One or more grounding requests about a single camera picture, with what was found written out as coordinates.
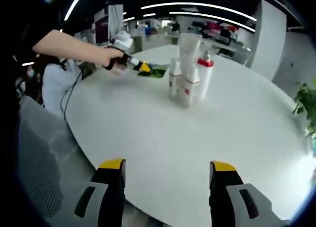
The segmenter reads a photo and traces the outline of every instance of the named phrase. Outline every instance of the hand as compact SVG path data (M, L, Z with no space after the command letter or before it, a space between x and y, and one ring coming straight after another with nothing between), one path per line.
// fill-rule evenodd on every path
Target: hand
M104 48L104 50L105 50L105 55L106 55L104 58L104 63L103 63L104 67L107 67L110 64L110 60L112 58L121 58L124 55L122 51L115 48ZM115 63L113 68L110 70L110 72L117 76L120 76L121 73L118 70L115 70L114 67L120 69L121 71L124 71L126 69L126 66Z

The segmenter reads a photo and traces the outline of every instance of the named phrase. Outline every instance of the red cap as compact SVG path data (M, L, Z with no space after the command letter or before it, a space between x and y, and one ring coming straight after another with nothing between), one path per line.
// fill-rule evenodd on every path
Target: red cap
M202 65L202 66L205 66L205 67L207 67L207 68L210 68L210 67L212 67L213 65L214 65L214 62L211 60L211 61L208 61L208 60L204 60L204 59L202 59L202 58L199 58L198 60L197 60L197 64L200 64L200 65Z

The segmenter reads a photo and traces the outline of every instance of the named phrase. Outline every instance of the potted plant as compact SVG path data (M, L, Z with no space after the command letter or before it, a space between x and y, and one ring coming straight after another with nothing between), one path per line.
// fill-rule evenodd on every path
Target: potted plant
M309 135L313 142L313 152L316 153L316 88L310 88L306 83L297 83L299 91L297 92L294 102L297 104L293 114L301 114L302 128L308 129Z

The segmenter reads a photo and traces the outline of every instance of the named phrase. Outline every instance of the bottle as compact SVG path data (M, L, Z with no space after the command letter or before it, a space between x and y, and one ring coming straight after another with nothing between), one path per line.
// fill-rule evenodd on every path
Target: bottle
M178 58L172 58L169 67L169 97L175 98L180 88L181 78L180 62Z
M185 107L190 107L195 102L198 95L199 76L197 67L187 74L182 89L182 103Z
M204 55L197 60L197 66L200 72L200 90L198 99L202 100L206 96L214 68L214 62L211 59L211 52L209 50L205 51Z

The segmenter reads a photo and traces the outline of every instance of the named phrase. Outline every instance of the white round table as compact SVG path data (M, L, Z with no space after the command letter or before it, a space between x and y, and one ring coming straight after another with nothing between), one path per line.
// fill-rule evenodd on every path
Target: white round table
M167 45L136 54L169 63ZM79 83L66 118L86 157L97 168L126 159L126 199L173 227L211 226L209 163L235 166L282 219L307 196L315 161L306 156L294 104L262 76L215 56L207 99L190 109L168 98L168 74L113 76L100 70Z

